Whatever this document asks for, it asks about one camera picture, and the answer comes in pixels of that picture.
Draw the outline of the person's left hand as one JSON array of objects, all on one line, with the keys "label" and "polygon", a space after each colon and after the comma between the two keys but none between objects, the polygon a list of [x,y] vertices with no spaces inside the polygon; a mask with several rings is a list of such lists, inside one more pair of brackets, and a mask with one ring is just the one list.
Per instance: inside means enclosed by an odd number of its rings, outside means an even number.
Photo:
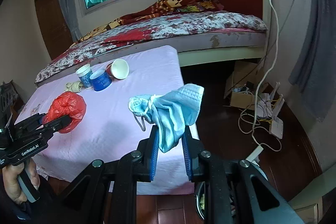
[{"label": "person's left hand", "polygon": [[[3,176],[3,184],[5,187],[5,191],[9,198],[14,201],[16,204],[21,204],[27,201],[27,196],[21,190],[21,187],[18,183],[17,177],[22,173],[25,169],[25,165],[23,163],[13,166],[8,165],[2,169]],[[35,189],[38,189],[40,186],[40,178],[37,173],[37,166],[33,159],[29,160],[28,164],[28,173],[30,174],[31,184]]]}]

